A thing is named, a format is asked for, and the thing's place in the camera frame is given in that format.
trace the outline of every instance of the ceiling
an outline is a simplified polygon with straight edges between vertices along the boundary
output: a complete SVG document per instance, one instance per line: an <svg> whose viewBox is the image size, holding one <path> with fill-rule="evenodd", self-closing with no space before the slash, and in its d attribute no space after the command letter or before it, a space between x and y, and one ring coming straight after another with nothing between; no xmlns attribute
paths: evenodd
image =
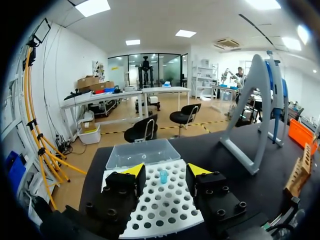
<svg viewBox="0 0 320 240"><path fill-rule="evenodd" d="M70 0L75 5L84 0ZM310 44L302 51L288 50L281 37L299 39L297 22L283 9L255 10L245 0L108 0L111 10L83 17L67 0L58 0L46 17L62 25L107 53L145 49L183 50L189 45L212 45L230 37L241 50L275 50L298 55L315 62ZM262 37L253 22L269 39ZM177 37L180 30L197 32L191 38ZM140 39L138 46L126 46L126 40Z"/></svg>

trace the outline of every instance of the person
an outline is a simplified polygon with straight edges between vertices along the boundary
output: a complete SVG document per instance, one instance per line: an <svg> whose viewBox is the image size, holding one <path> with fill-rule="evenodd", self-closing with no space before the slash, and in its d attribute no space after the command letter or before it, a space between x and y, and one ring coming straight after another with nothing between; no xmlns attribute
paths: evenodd
<svg viewBox="0 0 320 240"><path fill-rule="evenodd" d="M238 73L236 73L235 75L240 79L244 77L244 70L242 69L242 67L238 67Z"/></svg>

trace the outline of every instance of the orange box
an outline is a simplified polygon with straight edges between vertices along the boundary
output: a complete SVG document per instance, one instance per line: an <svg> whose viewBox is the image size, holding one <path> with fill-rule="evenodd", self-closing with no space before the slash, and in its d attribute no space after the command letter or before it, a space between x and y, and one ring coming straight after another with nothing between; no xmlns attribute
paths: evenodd
<svg viewBox="0 0 320 240"><path fill-rule="evenodd" d="M293 118L290 120L288 135L303 148L305 148L306 144L309 144L311 147L311 155L315 154L318 144L315 142L312 145L314 134Z"/></svg>

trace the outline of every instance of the blue bin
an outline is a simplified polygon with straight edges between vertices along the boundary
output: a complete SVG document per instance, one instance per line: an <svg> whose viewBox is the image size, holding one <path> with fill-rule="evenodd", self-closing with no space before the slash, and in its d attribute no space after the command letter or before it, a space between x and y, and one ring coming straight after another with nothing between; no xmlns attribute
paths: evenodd
<svg viewBox="0 0 320 240"><path fill-rule="evenodd" d="M9 156L6 158L5 166L8 171L8 177L11 182L12 190L14 194L16 194L21 179L26 171L26 167L23 165L19 155L14 151L11 151Z"/></svg>
<svg viewBox="0 0 320 240"><path fill-rule="evenodd" d="M105 88L104 89L104 92L105 93L113 93L115 91L115 88L114 87L110 87L110 88Z"/></svg>

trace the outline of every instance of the glass wall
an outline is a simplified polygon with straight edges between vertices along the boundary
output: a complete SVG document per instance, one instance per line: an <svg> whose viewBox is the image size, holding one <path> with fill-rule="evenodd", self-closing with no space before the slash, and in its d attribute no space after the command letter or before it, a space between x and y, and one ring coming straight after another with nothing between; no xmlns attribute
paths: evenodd
<svg viewBox="0 0 320 240"><path fill-rule="evenodd" d="M123 90L129 85L128 56L117 56L108 59L108 81Z"/></svg>
<svg viewBox="0 0 320 240"><path fill-rule="evenodd" d="M172 87L180 86L181 56L177 54L159 54L160 84L170 82Z"/></svg>
<svg viewBox="0 0 320 240"><path fill-rule="evenodd" d="M154 87L160 87L166 81L169 81L171 86L181 86L181 55L169 53L141 53L109 58L109 80L114 81L114 84L119 85L121 89L128 85L139 86L139 67L142 66L145 60L144 57L147 57L149 66L153 69ZM150 80L148 84L143 87L149 88Z"/></svg>

